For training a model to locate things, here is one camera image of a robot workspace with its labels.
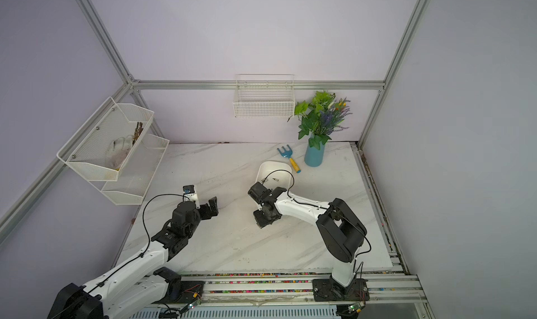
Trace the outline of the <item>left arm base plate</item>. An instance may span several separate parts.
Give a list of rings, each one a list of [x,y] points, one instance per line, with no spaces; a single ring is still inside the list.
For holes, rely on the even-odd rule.
[[[190,304],[203,295],[203,281],[176,281],[168,286],[163,298],[156,304]]]

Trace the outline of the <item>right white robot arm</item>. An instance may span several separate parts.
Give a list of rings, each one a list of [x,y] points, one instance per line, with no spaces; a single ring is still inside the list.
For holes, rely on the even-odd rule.
[[[259,206],[253,213],[260,228],[273,224],[283,216],[297,218],[316,226],[328,252],[334,257],[331,279],[348,288],[356,279],[356,260],[360,248],[368,243],[367,230],[347,203],[315,201],[300,197],[283,187],[267,188],[255,183],[248,196]]]

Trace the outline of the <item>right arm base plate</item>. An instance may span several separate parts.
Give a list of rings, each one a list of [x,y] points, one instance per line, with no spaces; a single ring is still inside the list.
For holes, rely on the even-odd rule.
[[[316,302],[351,302],[370,300],[369,288],[363,278],[354,278],[349,286],[342,286],[333,278],[312,281]]]

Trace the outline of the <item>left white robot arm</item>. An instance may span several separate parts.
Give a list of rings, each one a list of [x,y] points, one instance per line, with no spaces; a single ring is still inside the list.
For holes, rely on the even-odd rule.
[[[183,281],[166,267],[189,243],[201,221],[218,215],[218,199],[198,206],[184,199],[162,229],[137,254],[83,285],[58,292],[49,318],[129,318],[155,303],[183,303],[184,314],[200,304],[204,282]]]

